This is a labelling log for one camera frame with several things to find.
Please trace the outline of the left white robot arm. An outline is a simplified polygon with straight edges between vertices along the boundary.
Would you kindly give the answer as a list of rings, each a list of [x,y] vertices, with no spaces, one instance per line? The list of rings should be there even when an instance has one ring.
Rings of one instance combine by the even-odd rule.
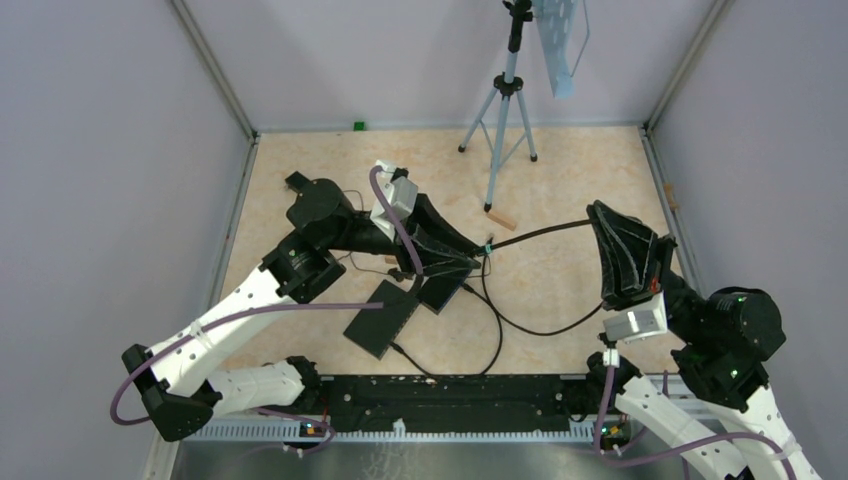
[[[390,285],[350,310],[380,316],[415,309],[429,284],[464,276],[480,265],[481,248],[450,225],[404,174],[378,184],[374,209],[353,206],[332,180],[292,175],[291,231],[229,295],[166,340],[135,344],[122,354],[128,377],[160,437],[176,442],[212,419],[256,407],[290,406],[308,413],[321,393],[302,357],[267,366],[223,370],[222,363],[284,317],[323,311],[320,296],[345,273],[336,253],[393,257],[413,284]]]

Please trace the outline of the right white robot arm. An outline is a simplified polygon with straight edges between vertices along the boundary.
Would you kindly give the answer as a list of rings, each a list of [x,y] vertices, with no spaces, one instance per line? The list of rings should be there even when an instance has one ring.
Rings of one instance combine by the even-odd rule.
[[[662,439],[702,476],[814,479],[817,471],[786,424],[766,362],[785,343],[782,317],[763,290],[732,286],[700,295],[672,270],[675,239],[601,201],[586,209],[601,264],[601,305],[610,312],[586,385],[600,415],[615,409]],[[716,434],[656,390],[618,351],[621,343],[670,333],[688,390],[722,424]]]

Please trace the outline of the black power adapter with cord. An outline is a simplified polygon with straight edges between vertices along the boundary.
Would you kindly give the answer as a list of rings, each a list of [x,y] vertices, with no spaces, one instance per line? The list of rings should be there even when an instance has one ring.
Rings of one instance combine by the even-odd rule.
[[[350,210],[371,213],[361,190],[343,188],[329,178],[310,179],[299,171],[288,175],[284,186],[293,195],[286,219],[312,246],[334,252],[339,261],[355,255],[375,256],[344,249],[345,213]]]

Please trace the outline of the black network switch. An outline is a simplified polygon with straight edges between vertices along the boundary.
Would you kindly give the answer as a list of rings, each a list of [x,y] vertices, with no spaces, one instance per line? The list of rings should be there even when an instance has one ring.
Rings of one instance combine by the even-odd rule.
[[[434,315],[439,315],[462,288],[466,276],[433,276],[423,282],[416,294],[419,303]]]
[[[417,309],[418,299],[397,285],[383,280],[368,299],[382,302],[381,309],[361,310],[344,330],[346,339],[380,360]]]

